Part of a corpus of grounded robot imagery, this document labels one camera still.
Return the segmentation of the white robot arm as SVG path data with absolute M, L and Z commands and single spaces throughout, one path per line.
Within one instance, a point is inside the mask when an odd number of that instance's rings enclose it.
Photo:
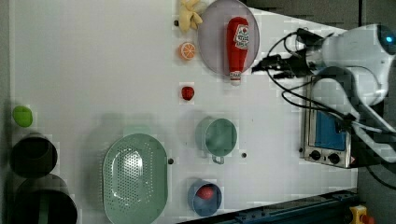
M 289 58 L 268 55 L 252 72 L 278 70 L 280 78 L 311 77 L 303 100 L 311 110 L 336 116 L 382 161 L 395 162 L 395 129 L 373 109 L 389 91 L 395 34 L 371 24 L 321 37 L 303 28 L 293 33 L 304 44 Z

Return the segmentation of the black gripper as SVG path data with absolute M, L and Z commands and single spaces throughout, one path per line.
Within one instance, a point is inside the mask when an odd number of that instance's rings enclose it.
M 287 59 L 283 59 L 279 54 L 265 57 L 251 68 L 252 73 L 259 71 L 276 71 L 273 78 L 301 78 L 312 75 L 304 58 L 294 55 Z

